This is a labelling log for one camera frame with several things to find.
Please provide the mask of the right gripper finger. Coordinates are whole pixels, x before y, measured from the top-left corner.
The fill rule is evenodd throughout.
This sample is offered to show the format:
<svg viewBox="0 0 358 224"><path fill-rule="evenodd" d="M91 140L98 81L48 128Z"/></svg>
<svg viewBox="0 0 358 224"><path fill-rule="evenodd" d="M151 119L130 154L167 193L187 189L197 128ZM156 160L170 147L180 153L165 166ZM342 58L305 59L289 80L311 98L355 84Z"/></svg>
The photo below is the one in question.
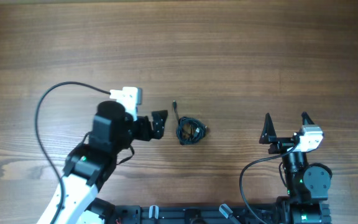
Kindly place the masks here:
<svg viewBox="0 0 358 224"><path fill-rule="evenodd" d="M277 134L273 126L273 121L271 119L270 113L265 115L264 127L260 135L259 143L260 144L271 144L277 141Z"/></svg>
<svg viewBox="0 0 358 224"><path fill-rule="evenodd" d="M314 122L312 121L307 112L302 112L301 117L303 125L314 125Z"/></svg>

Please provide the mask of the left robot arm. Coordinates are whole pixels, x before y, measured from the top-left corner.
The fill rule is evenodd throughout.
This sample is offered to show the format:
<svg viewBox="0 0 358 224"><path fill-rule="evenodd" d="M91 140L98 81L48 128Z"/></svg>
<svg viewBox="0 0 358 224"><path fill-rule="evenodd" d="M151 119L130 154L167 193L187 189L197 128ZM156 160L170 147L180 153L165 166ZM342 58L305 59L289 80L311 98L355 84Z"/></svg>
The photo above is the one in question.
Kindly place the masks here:
<svg viewBox="0 0 358 224"><path fill-rule="evenodd" d="M132 149L134 140L161 139L168 117L166 110L134 119L116 101L97 107L93 128L67 156L63 175L39 223L76 223L91 208L105 181L121 164L118 154Z"/></svg>

